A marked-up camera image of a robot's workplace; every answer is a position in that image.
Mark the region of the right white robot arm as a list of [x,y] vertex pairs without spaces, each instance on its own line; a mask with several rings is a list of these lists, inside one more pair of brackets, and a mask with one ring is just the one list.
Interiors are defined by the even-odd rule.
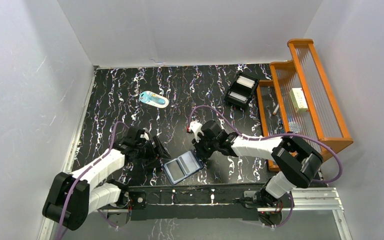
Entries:
[[188,131],[194,135],[196,155],[208,159],[214,152],[230,157],[255,157],[275,162],[280,172],[261,189],[260,197],[268,207],[275,207],[282,196],[295,188],[308,188],[323,163],[323,157],[302,137],[285,136],[257,139],[227,133],[214,120],[201,124],[192,121]]

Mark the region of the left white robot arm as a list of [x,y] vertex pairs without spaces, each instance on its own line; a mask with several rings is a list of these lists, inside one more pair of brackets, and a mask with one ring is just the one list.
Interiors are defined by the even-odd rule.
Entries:
[[71,173],[58,173],[51,184],[42,215],[69,230],[77,230],[87,216],[107,205],[130,207],[126,185],[108,179],[130,160],[150,165],[170,154],[160,139],[143,128],[130,127],[121,138],[113,139],[98,158]]

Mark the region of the blue leather card holder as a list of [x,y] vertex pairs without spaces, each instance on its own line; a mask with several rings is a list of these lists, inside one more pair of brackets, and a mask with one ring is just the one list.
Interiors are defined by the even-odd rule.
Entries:
[[189,150],[163,164],[163,171],[168,177],[170,184],[173,186],[184,181],[203,168],[204,165],[202,161],[196,156],[193,150]]

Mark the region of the black card box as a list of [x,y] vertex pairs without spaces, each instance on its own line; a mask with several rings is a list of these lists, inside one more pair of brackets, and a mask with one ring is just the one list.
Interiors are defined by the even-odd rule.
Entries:
[[[249,79],[255,80],[255,82],[256,82],[255,86],[253,88],[247,88],[247,87],[244,87],[242,85],[239,85],[238,83],[236,83],[238,76],[244,76],[244,77],[247,77]],[[251,75],[248,75],[248,74],[245,74],[242,71],[238,71],[234,76],[233,82],[231,83],[227,92],[224,95],[224,101],[227,104],[239,107],[243,110],[247,109],[250,101],[253,99],[253,96],[254,96],[256,89],[259,85],[259,82],[260,82],[260,80],[258,78],[251,76]],[[235,93],[238,93],[242,96],[247,97],[247,101],[246,102],[239,102],[239,101],[236,101],[235,99],[230,98],[229,97],[230,92],[235,92]]]

